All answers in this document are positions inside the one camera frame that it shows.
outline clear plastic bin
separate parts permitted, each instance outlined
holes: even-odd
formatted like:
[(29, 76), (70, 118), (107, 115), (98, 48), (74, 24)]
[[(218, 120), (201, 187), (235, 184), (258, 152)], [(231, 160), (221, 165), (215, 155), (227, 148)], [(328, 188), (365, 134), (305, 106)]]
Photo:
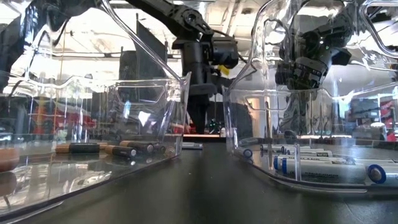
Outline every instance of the clear plastic bin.
[(265, 4), (249, 62), (224, 89), (233, 155), (301, 189), (398, 187), (397, 6)]
[(2, 221), (181, 153), (190, 76), (90, 2), (0, 3)]

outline robotic arm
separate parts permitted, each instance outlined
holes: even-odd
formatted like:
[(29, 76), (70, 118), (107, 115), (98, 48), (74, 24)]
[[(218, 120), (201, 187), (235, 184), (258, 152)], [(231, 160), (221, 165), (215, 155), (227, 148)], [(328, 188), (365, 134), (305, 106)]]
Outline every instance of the robotic arm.
[[(197, 132), (203, 133), (209, 96), (217, 93), (212, 66), (233, 68), (238, 64), (236, 41), (232, 37), (214, 37), (213, 30), (201, 14), (187, 6), (165, 0), (127, 2), (164, 23), (177, 37), (172, 48), (181, 51), (183, 76), (192, 73), (187, 110)], [(24, 53), (24, 46), (31, 44), (29, 41), (35, 39), (48, 21), (50, 28), (57, 31), (71, 17), (99, 5), (99, 0), (33, 0), (24, 16), (17, 17), (0, 31), (0, 71), (10, 73), (14, 62)], [(0, 76), (0, 93), (7, 86), (8, 79), (8, 76)]]

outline blue battery cap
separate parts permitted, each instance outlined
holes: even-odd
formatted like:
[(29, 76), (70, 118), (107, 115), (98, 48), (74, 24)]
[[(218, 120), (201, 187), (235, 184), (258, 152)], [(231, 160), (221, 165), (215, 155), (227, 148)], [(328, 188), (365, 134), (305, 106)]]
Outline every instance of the blue battery cap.
[(252, 152), (250, 149), (245, 149), (245, 150), (243, 151), (243, 156), (244, 156), (246, 159), (249, 159), (251, 156), (253, 156), (253, 152)]
[(377, 164), (368, 167), (368, 177), (376, 184), (383, 184), (387, 180), (386, 171)]
[(278, 156), (274, 157), (274, 169), (278, 170)]
[(282, 159), (282, 173), (287, 174), (287, 160), (286, 158)]

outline yellow part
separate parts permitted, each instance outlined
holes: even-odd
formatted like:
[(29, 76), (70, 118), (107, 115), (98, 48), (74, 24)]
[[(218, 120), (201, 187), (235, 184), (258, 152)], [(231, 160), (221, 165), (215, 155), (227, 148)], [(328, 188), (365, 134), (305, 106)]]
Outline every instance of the yellow part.
[(222, 73), (224, 73), (224, 75), (229, 75), (229, 69), (226, 68), (224, 65), (219, 65), (219, 66), (218, 66), (218, 69), (219, 69)]

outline black table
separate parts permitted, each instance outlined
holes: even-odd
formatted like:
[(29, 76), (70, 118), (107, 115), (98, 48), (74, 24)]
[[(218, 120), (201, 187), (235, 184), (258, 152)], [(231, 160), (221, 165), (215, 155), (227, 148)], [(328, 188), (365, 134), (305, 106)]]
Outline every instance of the black table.
[(397, 223), (398, 198), (326, 195), (275, 183), (225, 144), (64, 201), (21, 223)]

